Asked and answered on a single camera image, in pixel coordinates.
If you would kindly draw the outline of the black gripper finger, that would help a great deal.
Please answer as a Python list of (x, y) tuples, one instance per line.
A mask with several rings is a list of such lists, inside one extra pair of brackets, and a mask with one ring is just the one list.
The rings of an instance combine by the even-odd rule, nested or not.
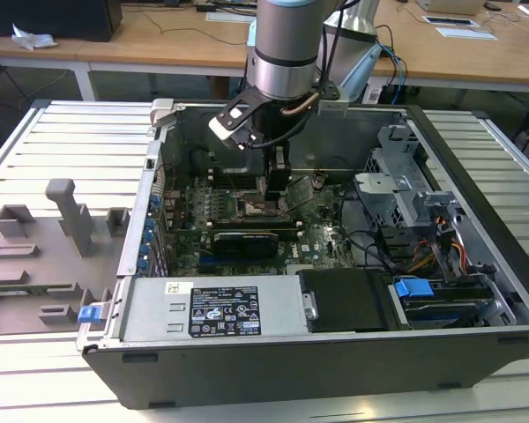
[(264, 176), (267, 194), (279, 194), (286, 190), (289, 180), (289, 149), (275, 145), (265, 150)]

